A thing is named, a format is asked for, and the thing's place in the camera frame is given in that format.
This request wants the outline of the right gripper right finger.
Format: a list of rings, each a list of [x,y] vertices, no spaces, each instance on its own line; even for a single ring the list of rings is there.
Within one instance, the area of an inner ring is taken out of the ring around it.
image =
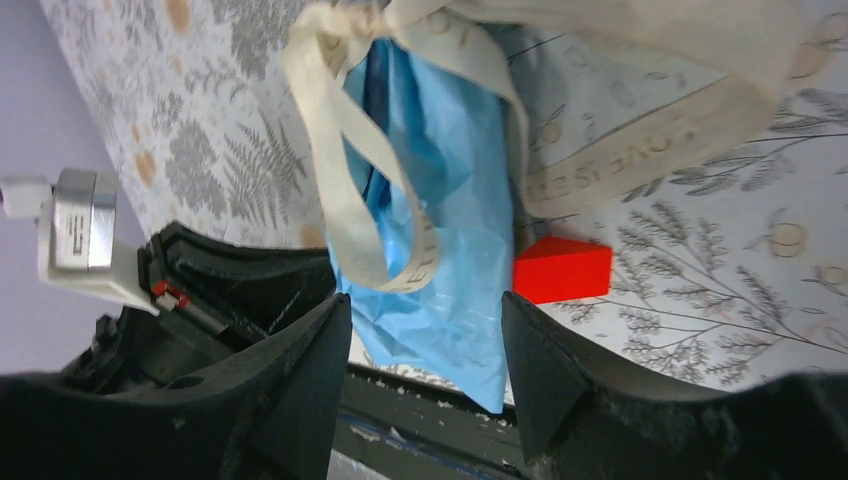
[[[690,384],[502,298],[525,461],[541,479],[843,479],[847,377],[795,373],[738,391]]]

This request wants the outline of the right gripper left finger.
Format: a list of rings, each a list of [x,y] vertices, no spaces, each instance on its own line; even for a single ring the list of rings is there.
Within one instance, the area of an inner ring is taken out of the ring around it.
[[[351,341],[336,294],[283,331],[163,388],[111,395],[1,380],[5,479],[322,479]]]

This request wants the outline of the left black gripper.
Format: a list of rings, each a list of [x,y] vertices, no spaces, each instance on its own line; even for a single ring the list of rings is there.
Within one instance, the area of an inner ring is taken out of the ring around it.
[[[101,316],[61,371],[68,385],[168,385],[284,330],[336,288],[324,248],[237,247],[178,222],[131,254],[156,312]]]

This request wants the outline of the flower bouquet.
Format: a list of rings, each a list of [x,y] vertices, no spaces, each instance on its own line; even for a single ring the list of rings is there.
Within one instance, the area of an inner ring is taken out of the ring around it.
[[[379,40],[345,88],[390,140],[441,244],[433,280],[409,294],[337,280],[364,350],[380,367],[440,376],[503,409],[502,295],[512,285],[513,204],[500,98]]]

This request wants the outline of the cream printed ribbon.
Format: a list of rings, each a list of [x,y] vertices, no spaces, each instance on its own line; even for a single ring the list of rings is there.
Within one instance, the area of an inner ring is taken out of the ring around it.
[[[487,23],[556,27],[623,60],[655,53],[723,73],[575,154],[528,171],[529,121],[507,61]],[[798,1],[392,1],[308,5],[290,27],[282,66],[303,119],[326,231],[343,274],[382,292],[426,286],[441,258],[439,238],[389,140],[344,91],[347,72],[381,37],[394,39],[508,104],[512,175],[525,209],[551,218],[704,161],[764,130],[782,98],[807,33]],[[413,245],[388,271],[376,223],[348,171],[345,149],[407,196]]]

